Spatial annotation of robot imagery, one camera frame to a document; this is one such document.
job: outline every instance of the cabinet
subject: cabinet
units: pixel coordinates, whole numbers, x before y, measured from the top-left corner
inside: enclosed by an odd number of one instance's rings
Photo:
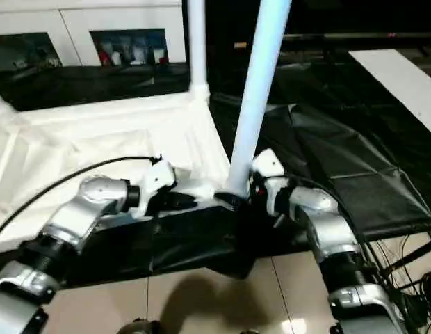
[[[186,61],[181,6],[62,10],[61,15],[83,65]]]

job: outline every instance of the black fabric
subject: black fabric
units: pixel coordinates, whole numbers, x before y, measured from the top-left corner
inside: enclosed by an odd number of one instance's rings
[[[0,95],[18,111],[180,93],[188,88],[184,63],[0,73]]]
[[[335,192],[369,239],[431,229],[431,133],[351,56],[279,67],[270,102],[257,153]],[[240,105],[211,98],[228,155]]]

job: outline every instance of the robotic arm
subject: robotic arm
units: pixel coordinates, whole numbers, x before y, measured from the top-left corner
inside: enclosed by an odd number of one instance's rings
[[[321,189],[291,184],[272,150],[256,157],[252,172],[252,193],[262,197],[267,213],[283,214],[307,229],[332,314],[339,321],[330,332],[407,333],[386,291],[365,270],[360,245],[338,202]]]
[[[40,333],[48,318],[40,306],[60,289],[100,218],[130,208],[137,208],[135,216],[144,216],[149,200],[176,185],[174,171],[164,160],[154,164],[137,185],[101,176],[85,179],[38,236],[20,246],[18,260],[0,272],[0,334]],[[387,292],[366,270],[360,245],[330,194],[292,183],[272,150],[253,161],[250,188],[252,199],[261,202],[269,215],[288,216],[307,229],[338,320],[331,333],[407,333]],[[174,191],[190,189],[180,184]],[[191,211],[197,214],[202,209]]]
[[[20,246],[20,258],[0,272],[0,334],[40,333],[48,318],[40,306],[60,289],[99,219],[132,207],[143,215],[149,199],[174,184],[174,171],[164,160],[154,164],[139,185],[101,176],[85,179],[38,236]]]

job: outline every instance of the white panel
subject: white panel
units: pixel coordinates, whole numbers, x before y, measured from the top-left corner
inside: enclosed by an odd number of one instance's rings
[[[0,35],[48,33],[64,66],[80,65],[59,11],[0,13]]]
[[[350,54],[431,132],[431,77],[396,50]]]
[[[101,65],[90,31],[165,29],[169,61],[186,61],[180,6],[61,11],[83,65]]]

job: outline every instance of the light blue pole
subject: light blue pole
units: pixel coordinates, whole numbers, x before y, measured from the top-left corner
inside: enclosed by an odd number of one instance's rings
[[[261,0],[260,3],[226,185],[227,190],[243,197],[247,195],[250,165],[256,150],[290,7],[291,0]]]

